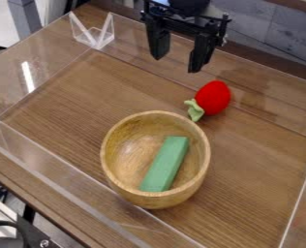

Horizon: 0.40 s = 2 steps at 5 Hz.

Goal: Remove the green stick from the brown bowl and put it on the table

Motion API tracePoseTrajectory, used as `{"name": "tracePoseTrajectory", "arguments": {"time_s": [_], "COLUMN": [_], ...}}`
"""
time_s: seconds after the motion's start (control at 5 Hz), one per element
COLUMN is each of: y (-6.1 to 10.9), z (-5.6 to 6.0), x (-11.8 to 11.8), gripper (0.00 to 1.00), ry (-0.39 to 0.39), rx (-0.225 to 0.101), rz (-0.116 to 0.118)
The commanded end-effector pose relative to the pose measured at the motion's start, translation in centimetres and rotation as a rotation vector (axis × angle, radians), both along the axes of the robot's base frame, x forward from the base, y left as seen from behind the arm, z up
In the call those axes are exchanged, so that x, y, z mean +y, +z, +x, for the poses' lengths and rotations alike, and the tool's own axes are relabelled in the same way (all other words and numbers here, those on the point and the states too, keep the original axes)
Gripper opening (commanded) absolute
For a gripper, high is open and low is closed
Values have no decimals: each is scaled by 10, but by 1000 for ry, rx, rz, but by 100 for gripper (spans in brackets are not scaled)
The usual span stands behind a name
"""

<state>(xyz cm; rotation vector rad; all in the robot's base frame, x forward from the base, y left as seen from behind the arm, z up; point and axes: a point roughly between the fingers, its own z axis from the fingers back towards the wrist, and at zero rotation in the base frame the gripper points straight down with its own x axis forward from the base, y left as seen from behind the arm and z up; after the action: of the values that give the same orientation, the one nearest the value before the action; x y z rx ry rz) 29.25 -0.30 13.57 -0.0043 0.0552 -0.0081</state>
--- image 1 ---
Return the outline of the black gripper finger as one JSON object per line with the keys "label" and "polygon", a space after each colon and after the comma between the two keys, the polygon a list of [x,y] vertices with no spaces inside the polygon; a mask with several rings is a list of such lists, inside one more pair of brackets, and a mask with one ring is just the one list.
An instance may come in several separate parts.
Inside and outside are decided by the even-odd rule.
{"label": "black gripper finger", "polygon": [[195,38],[195,47],[189,54],[189,73],[197,73],[208,63],[215,47],[215,37],[207,33],[199,33]]}
{"label": "black gripper finger", "polygon": [[157,22],[147,22],[147,36],[152,58],[159,60],[169,51],[169,32]]}

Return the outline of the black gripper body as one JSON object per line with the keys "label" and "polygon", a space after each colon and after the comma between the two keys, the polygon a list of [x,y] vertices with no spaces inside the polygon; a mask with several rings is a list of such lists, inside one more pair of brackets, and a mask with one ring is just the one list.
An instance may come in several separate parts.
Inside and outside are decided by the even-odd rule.
{"label": "black gripper body", "polygon": [[212,6],[211,0],[144,0],[144,13],[191,23],[197,27],[216,26],[217,46],[225,41],[229,14]]}

